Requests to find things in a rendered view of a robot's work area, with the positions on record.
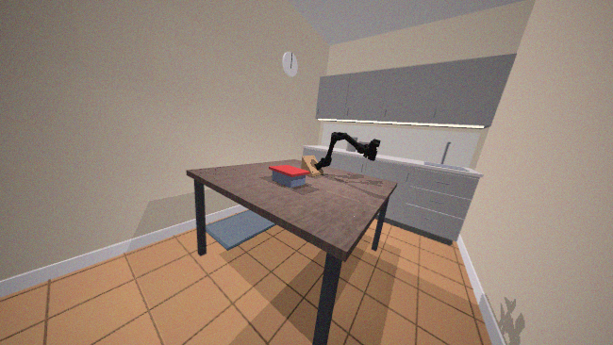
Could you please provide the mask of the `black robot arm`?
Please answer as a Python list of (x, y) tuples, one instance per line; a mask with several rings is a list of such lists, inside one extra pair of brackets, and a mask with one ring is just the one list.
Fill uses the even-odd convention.
[(376, 147), (379, 145), (379, 143), (375, 140), (371, 140), (371, 142), (368, 144), (361, 144), (356, 142), (353, 138), (351, 138), (347, 133), (341, 133), (341, 132), (333, 132), (331, 134), (331, 142), (329, 145), (329, 149), (327, 152), (327, 155), (325, 158), (321, 158), (321, 161), (318, 162), (317, 164), (314, 164), (317, 170), (320, 170), (321, 167), (327, 167), (331, 164), (332, 161), (332, 152), (333, 152), (333, 148), (334, 145), (336, 144), (337, 140), (347, 140), (350, 144), (352, 144), (356, 150), (360, 153), (363, 154), (364, 153), (364, 157), (367, 158), (367, 156), (370, 156), (373, 154), (373, 151), (376, 149)]

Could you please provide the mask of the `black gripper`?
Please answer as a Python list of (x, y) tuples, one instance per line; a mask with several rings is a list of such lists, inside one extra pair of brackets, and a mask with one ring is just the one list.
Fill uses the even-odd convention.
[[(376, 139), (373, 139), (373, 140), (377, 141), (377, 142), (380, 144), (380, 140), (376, 140)], [(372, 160), (372, 161), (374, 161), (374, 160), (375, 160), (375, 157), (376, 157), (376, 155), (377, 155), (377, 151), (376, 151), (376, 150), (377, 150), (377, 149), (375, 149), (375, 150), (373, 151), (373, 154), (372, 154), (372, 155), (368, 156), (368, 159), (369, 159), (369, 160)]]

